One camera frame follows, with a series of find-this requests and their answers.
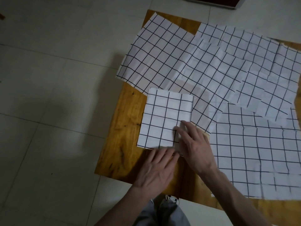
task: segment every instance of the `pants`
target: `pants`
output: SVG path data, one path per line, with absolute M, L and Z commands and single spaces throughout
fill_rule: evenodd
M 133 224 L 134 226 L 190 226 L 190 223 L 180 207 L 172 202 L 164 202 L 156 211 L 149 201 Z

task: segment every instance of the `wooden board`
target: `wooden board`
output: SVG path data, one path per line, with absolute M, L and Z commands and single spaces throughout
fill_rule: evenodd
M 154 11 L 148 10 L 143 25 Z M 159 15 L 175 23 L 186 31 L 195 34 L 200 22 L 165 13 Z M 301 44 L 284 42 L 286 45 L 301 50 Z M 106 143 L 101 151 L 95 173 L 120 181 L 133 183 L 149 150 L 136 146 L 146 96 L 124 83 L 113 115 Z M 295 100 L 297 117 L 301 117 L 301 87 Z M 164 191 L 185 200 L 222 209 L 217 200 L 211 197 L 209 189 L 189 168 L 181 157 L 177 163 L 174 178 Z M 271 201 L 250 199 L 271 223 L 276 225 L 299 225 L 301 222 L 301 201 Z

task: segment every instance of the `floor tile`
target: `floor tile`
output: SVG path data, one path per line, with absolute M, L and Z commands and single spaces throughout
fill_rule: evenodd
M 142 23 L 143 18 L 103 12 L 92 7 L 70 58 L 118 69 Z
M 85 225 L 103 143 L 103 138 L 39 124 L 5 204 Z
M 86 9 L 43 0 L 0 0 L 6 17 L 0 43 L 67 57 L 85 19 Z
M 116 72 L 68 60 L 41 122 L 105 138 L 123 84 Z
M 37 125 L 0 114 L 0 205 L 8 195 Z
M 211 7 L 209 23 L 300 43 L 300 6 L 301 0 L 245 0 L 237 10 Z
M 100 177 L 87 226 L 93 226 L 109 211 L 131 187 L 131 184 Z
M 195 225 L 231 225 L 224 211 L 200 205 L 184 199 L 180 200 L 180 208 L 188 218 L 191 226 Z
M 144 18 L 150 4 L 151 0 L 95 0 L 93 7 Z
M 0 113 L 39 121 L 65 59 L 0 45 Z
M 19 209 L 4 208 L 0 213 L 0 225 L 5 226 L 71 226 L 54 219 L 32 215 Z
M 90 8 L 94 0 L 46 0 L 46 1 L 57 1 L 64 4 L 71 4 L 83 8 Z
M 150 9 L 207 23 L 210 6 L 186 0 L 153 0 Z

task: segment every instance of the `shoe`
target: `shoe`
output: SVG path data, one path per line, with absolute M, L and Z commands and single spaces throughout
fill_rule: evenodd
M 163 200 L 161 201 L 160 206 L 161 206 L 163 203 L 167 202 L 167 201 L 171 201 L 171 202 L 173 202 L 173 203 L 179 205 L 179 199 L 178 199 L 178 198 L 176 198 L 176 197 L 174 197 L 174 196 L 171 196 L 171 195 L 165 195 L 165 198 L 163 198 Z

